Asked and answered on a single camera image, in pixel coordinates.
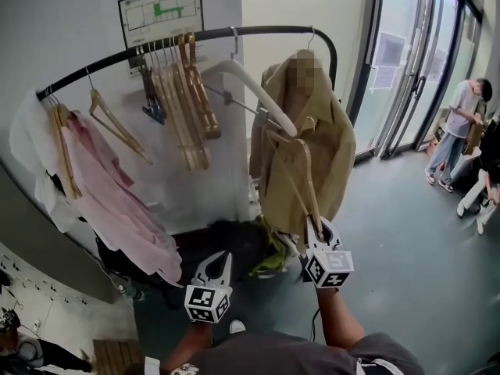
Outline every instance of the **door handle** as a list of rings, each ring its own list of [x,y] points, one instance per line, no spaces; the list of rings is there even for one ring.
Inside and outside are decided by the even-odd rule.
[[[423,93],[423,88],[425,87],[426,82],[427,82],[427,77],[425,77],[424,75],[419,77],[418,81],[416,82],[415,88],[413,89],[413,93],[415,95],[416,100],[420,99],[420,96]]]

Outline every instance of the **gray floor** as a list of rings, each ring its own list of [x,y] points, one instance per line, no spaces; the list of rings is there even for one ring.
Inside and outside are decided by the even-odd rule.
[[[342,294],[368,333],[390,334],[427,373],[467,374],[500,351],[500,223],[496,213],[480,237],[471,216],[455,213],[461,196],[427,184],[426,161],[411,152],[355,168],[334,221],[355,264]],[[298,272],[240,284],[225,319],[309,338],[317,303]],[[159,359],[188,325],[155,293],[136,303],[136,320],[145,353]],[[320,319],[316,332],[323,341]]]

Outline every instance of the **person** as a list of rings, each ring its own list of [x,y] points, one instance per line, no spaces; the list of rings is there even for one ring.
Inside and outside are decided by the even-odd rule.
[[[365,335],[335,289],[317,289],[325,345],[287,334],[254,334],[240,321],[229,338],[212,345],[211,323],[192,323],[162,363],[160,375],[421,375],[416,358],[386,334]],[[125,375],[143,375],[133,365]]]
[[[48,365],[65,370],[92,372],[89,357],[84,352],[82,355],[84,359],[79,359],[58,345],[20,334],[17,327],[10,327],[5,332],[0,332],[0,366],[3,373],[42,375],[42,371],[34,368]]]
[[[460,200],[456,212],[460,218],[466,210],[476,201],[477,197],[486,188],[487,204],[481,206],[476,217],[477,232],[484,233],[484,226],[500,205],[500,127],[495,121],[491,121],[483,140],[480,144],[481,156],[479,158],[480,169],[477,175],[477,183],[471,187],[469,192]]]
[[[464,80],[458,84],[450,102],[445,134],[436,146],[425,169],[425,176],[429,184],[434,185],[434,173],[442,163],[445,163],[443,174],[438,183],[446,191],[453,192],[450,174],[462,153],[470,125],[483,121],[481,114],[476,112],[477,104],[481,99],[484,102],[489,102],[492,95],[491,83],[484,78]]]

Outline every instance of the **pink shirt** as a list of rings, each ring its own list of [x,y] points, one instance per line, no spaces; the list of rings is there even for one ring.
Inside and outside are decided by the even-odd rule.
[[[127,190],[133,181],[94,125],[73,113],[68,127],[62,128],[74,180],[82,194],[72,204],[109,249],[123,251],[148,275],[158,273],[179,286],[181,258],[175,240]]]

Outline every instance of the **white hanger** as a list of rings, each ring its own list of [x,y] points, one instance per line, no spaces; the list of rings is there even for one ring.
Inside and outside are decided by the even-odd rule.
[[[297,136],[297,128],[291,122],[290,118],[283,112],[278,104],[266,93],[264,89],[257,84],[243,66],[234,59],[238,53],[238,33],[234,27],[231,27],[234,33],[234,52],[231,53],[231,59],[219,62],[215,66],[202,72],[202,76],[210,77],[215,73],[230,73],[235,75],[252,93],[259,98],[263,107],[273,116],[273,118],[283,127],[284,131],[292,138]]]

